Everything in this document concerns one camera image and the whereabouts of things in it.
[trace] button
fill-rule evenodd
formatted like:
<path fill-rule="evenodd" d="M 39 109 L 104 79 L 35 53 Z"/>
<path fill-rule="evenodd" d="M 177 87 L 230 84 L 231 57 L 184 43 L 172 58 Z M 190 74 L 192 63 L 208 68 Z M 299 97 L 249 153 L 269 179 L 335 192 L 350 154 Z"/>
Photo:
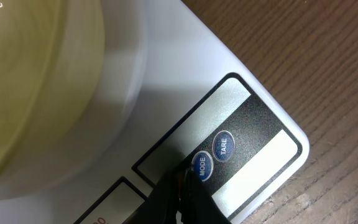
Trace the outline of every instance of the button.
<path fill-rule="evenodd" d="M 202 180 L 208 180 L 212 171 L 214 170 L 214 162 L 212 160 L 212 156 L 206 151 L 197 152 L 193 160 L 191 161 L 193 165 L 194 173 Z"/>
<path fill-rule="evenodd" d="M 234 154 L 234 138 L 229 131 L 220 131 L 212 143 L 212 152 L 219 162 L 228 161 Z"/>

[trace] yellow bowl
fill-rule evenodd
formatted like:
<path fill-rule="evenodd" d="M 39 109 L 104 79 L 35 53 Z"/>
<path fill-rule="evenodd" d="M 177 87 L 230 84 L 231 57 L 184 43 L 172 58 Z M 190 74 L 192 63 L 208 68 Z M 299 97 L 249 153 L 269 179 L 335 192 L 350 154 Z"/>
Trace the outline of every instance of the yellow bowl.
<path fill-rule="evenodd" d="M 103 63 L 99 0 L 0 1 L 0 172 L 60 139 L 81 116 Z"/>

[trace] wooden table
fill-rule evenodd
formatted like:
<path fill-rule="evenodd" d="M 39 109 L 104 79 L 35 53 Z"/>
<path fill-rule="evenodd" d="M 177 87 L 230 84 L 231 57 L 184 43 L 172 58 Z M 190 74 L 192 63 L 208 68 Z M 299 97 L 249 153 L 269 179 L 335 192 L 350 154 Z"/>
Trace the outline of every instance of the wooden table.
<path fill-rule="evenodd" d="M 244 223 L 358 223 L 358 1 L 183 0 L 310 140 Z"/>

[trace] white plate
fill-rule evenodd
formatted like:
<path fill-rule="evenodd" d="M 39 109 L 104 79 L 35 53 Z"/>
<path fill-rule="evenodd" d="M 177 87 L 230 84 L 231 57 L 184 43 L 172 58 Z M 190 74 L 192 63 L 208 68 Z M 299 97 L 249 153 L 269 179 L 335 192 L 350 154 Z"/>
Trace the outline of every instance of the white plate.
<path fill-rule="evenodd" d="M 79 173 L 108 148 L 131 112 L 147 56 L 142 0 L 102 0 L 106 50 L 98 87 L 80 120 L 47 153 L 17 155 L 0 176 L 0 200 L 57 185 Z"/>

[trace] white digital scale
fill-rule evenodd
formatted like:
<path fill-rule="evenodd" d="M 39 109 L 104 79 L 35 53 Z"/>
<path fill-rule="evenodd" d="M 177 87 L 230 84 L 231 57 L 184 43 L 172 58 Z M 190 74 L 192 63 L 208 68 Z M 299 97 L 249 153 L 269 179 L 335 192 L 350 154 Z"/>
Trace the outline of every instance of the white digital scale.
<path fill-rule="evenodd" d="M 68 182 L 0 201 L 0 223 L 124 223 L 180 164 L 240 223 L 306 161 L 304 132 L 181 1 L 146 10 L 144 80 L 120 135 Z"/>

